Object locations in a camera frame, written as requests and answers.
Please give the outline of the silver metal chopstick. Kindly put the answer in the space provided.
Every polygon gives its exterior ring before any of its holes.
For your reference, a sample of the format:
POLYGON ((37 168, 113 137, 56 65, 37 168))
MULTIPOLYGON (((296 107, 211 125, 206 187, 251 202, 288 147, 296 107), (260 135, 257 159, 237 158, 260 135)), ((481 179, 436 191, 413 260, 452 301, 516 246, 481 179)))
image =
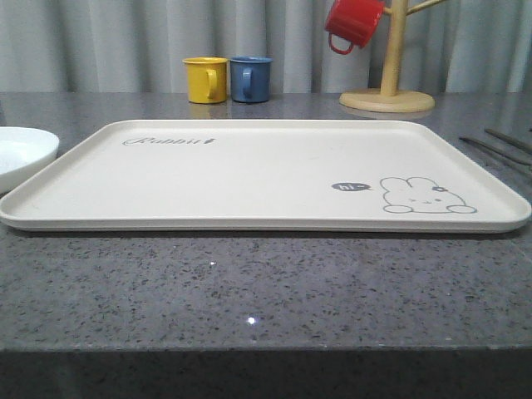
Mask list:
POLYGON ((491 129, 491 128, 485 128, 485 132, 489 135, 492 135, 502 141, 504 141, 505 143, 507 144, 510 144, 512 146, 514 146, 515 148, 518 148, 519 150, 522 150, 524 152, 527 152, 529 154, 532 153, 532 145, 530 144, 527 144, 525 142, 523 142, 522 140, 518 140, 518 139, 515 139, 509 135, 506 135, 504 133, 501 133, 499 131, 496 131, 494 129, 491 129))

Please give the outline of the white round plate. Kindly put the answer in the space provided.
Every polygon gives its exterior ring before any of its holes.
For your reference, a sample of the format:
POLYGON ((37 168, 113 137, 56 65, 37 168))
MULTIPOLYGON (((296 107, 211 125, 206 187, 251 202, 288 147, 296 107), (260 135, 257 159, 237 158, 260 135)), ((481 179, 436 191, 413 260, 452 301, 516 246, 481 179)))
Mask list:
POLYGON ((16 188, 56 159, 59 138, 36 128, 1 127, 1 193, 16 188))

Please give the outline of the silver metal fork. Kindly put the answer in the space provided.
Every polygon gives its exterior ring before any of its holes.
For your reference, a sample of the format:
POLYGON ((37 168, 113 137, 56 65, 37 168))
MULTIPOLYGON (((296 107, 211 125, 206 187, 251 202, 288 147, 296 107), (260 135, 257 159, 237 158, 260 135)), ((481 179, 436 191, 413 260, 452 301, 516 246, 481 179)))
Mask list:
POLYGON ((531 162, 530 161, 520 159, 520 158, 518 158, 516 156, 513 156, 513 155, 507 153, 507 152, 504 152, 501 149, 497 149, 496 147, 494 147, 492 145, 489 145, 489 144, 485 143, 484 141, 477 140, 475 138, 466 137, 466 136, 460 136, 459 139, 461 141, 464 141, 465 143, 467 143, 469 145, 473 145, 476 148, 480 148, 482 150, 488 151, 491 154, 496 154, 496 155, 504 158, 505 160, 508 160, 508 161, 510 161, 510 162, 512 162, 514 164, 520 165, 520 166, 522 166, 524 168, 522 170, 523 173, 525 173, 527 175, 531 175, 531 162))

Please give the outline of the cream rabbit serving tray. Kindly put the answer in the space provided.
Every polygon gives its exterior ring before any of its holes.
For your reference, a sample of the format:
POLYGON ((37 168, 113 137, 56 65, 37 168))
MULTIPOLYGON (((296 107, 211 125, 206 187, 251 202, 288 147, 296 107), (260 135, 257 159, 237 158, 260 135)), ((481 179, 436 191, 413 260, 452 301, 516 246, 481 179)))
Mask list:
POLYGON ((1 201, 25 230, 498 233, 529 202, 406 121, 109 124, 1 201))

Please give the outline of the blue enamel mug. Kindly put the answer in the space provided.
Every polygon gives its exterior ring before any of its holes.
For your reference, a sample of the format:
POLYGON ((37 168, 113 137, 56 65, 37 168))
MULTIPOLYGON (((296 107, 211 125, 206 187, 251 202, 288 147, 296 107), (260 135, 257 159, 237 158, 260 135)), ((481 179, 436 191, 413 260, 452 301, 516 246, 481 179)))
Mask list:
POLYGON ((270 57, 232 57, 229 60, 232 100, 243 103, 268 101, 272 61, 270 57))

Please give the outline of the yellow enamel mug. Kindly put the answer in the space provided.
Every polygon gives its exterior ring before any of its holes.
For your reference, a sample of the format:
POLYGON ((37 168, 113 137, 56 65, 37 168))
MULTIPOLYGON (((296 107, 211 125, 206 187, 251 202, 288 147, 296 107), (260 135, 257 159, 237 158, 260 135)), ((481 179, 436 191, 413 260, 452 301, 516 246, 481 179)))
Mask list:
POLYGON ((190 57, 183 63, 190 102, 216 104, 227 100, 227 58, 190 57))

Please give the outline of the wooden mug tree stand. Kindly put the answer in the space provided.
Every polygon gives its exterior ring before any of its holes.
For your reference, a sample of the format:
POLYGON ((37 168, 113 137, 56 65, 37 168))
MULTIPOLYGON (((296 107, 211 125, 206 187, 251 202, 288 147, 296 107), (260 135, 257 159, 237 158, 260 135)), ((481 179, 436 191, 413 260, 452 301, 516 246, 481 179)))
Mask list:
POLYGON ((408 1, 392 1, 390 7, 384 7, 383 12, 391 21, 381 85, 379 88, 343 92, 339 97, 342 105, 363 111, 385 113, 422 112, 429 111, 435 106, 434 98, 426 93, 400 90, 399 81, 406 18, 441 2, 442 0, 423 1, 409 7, 408 1))

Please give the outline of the red enamel mug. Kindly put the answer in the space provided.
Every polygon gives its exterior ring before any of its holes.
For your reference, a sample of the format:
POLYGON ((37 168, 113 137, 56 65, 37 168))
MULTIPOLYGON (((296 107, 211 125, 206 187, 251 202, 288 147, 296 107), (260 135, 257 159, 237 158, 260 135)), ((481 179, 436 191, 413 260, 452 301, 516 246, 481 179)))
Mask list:
POLYGON ((385 3, 377 0, 336 0, 325 22, 329 47, 341 55, 349 54, 354 47, 364 48, 376 31, 384 8, 385 3), (337 48, 333 36, 348 41, 349 47, 337 48))

